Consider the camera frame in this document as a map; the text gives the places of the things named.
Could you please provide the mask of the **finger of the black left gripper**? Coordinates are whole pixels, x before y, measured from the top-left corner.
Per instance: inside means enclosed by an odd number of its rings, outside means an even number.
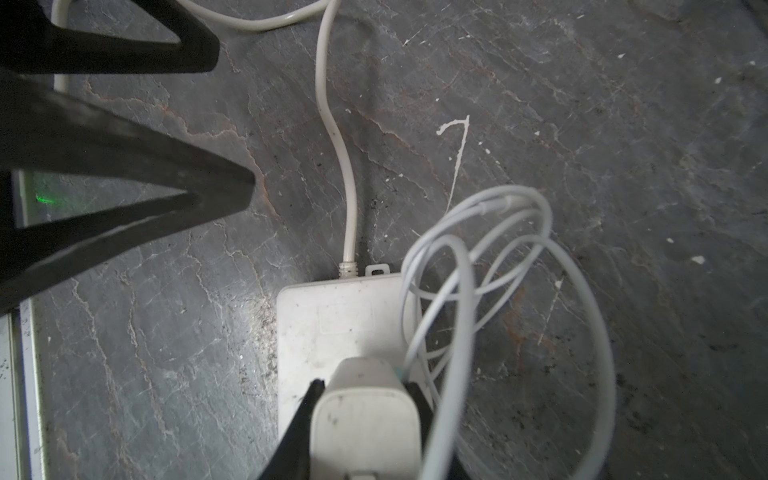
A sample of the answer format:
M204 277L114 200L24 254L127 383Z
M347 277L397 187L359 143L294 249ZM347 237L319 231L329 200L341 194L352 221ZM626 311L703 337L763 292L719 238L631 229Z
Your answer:
M173 196L29 227L1 228L7 311L144 243L246 209L247 168L7 70L1 73L1 170L114 178Z
M1 3L1 66L21 74L199 73L218 62L218 37L176 1L138 1L177 43L56 26L36 1Z

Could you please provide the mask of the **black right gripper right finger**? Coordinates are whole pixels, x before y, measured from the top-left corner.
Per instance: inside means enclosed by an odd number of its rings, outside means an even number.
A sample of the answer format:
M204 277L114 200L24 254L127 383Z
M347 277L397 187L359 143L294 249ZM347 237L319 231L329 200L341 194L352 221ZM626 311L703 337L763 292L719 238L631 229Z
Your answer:
M432 428L434 412L423 394L422 389L415 382L404 384L406 391L414 400L420 418L422 453L426 453L427 441ZM466 471L456 452L453 452L451 464L446 476L447 480L471 480L472 477Z

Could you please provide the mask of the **white USB charger adapter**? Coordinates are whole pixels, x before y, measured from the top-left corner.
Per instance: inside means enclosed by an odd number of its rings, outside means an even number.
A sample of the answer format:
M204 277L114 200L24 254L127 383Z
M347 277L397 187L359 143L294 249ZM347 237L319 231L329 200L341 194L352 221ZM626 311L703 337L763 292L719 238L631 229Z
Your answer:
M417 406L386 361L343 360L314 407L312 479L414 479L421 458Z

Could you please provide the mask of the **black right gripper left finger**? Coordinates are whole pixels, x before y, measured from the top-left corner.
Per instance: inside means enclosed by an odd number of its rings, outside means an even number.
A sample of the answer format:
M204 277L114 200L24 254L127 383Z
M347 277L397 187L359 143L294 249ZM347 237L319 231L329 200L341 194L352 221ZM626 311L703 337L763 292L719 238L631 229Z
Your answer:
M310 478L310 432L312 414L325 391L325 382L313 380L272 458L257 477L258 480Z

